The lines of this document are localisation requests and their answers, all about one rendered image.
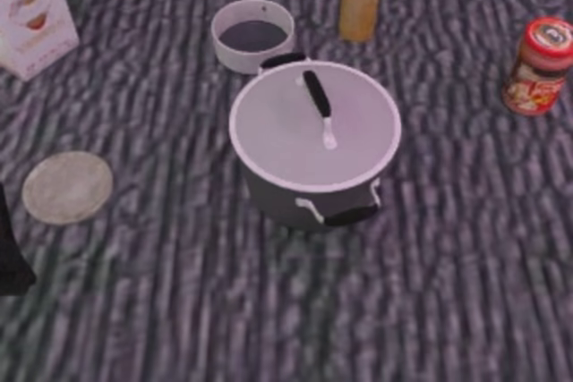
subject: red jar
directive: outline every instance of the red jar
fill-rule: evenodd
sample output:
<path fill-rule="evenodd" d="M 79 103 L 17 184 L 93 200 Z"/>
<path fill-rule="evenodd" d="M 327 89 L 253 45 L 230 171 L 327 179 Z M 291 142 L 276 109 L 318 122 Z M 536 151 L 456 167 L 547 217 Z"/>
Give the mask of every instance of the red jar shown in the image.
<path fill-rule="evenodd" d="M 503 90 L 503 100 L 522 115 L 549 111 L 573 64 L 573 26 L 542 17 L 527 24 L 516 62 Z"/>

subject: milk carton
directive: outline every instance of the milk carton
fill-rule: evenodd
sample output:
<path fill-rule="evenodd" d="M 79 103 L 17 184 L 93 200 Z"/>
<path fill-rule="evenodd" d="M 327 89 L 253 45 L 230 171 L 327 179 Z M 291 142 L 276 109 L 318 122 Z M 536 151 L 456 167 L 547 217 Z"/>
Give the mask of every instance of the milk carton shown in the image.
<path fill-rule="evenodd" d="M 27 81 L 78 46 L 66 0 L 0 0 L 0 66 Z"/>

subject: wooden cylinder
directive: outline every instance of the wooden cylinder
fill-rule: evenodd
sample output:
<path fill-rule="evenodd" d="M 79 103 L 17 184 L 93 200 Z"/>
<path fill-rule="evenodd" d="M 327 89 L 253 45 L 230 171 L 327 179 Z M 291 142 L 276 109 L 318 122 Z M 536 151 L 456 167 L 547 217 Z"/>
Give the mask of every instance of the wooden cylinder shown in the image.
<path fill-rule="evenodd" d="M 379 0 L 340 0 L 338 31 L 342 39 L 364 42 L 372 37 Z"/>

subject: beige disc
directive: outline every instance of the beige disc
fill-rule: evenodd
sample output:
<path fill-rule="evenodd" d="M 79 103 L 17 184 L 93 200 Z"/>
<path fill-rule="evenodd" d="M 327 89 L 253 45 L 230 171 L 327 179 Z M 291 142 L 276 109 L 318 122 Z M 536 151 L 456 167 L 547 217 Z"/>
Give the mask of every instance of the beige disc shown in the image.
<path fill-rule="evenodd" d="M 94 215 L 113 185 L 111 169 L 103 159 L 87 152 L 63 152 L 34 167 L 24 182 L 22 199 L 38 221 L 67 225 Z"/>

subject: cooking pot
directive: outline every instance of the cooking pot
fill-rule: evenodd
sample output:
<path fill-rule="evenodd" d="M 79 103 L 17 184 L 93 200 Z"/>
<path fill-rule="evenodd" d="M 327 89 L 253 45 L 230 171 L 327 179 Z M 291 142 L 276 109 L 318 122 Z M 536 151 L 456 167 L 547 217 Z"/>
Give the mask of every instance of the cooking pot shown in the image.
<path fill-rule="evenodd" d="M 401 136 L 396 103 L 363 72 L 304 54 L 263 62 L 237 96 L 229 134 L 253 203 L 309 231 L 381 207 L 381 172 Z"/>

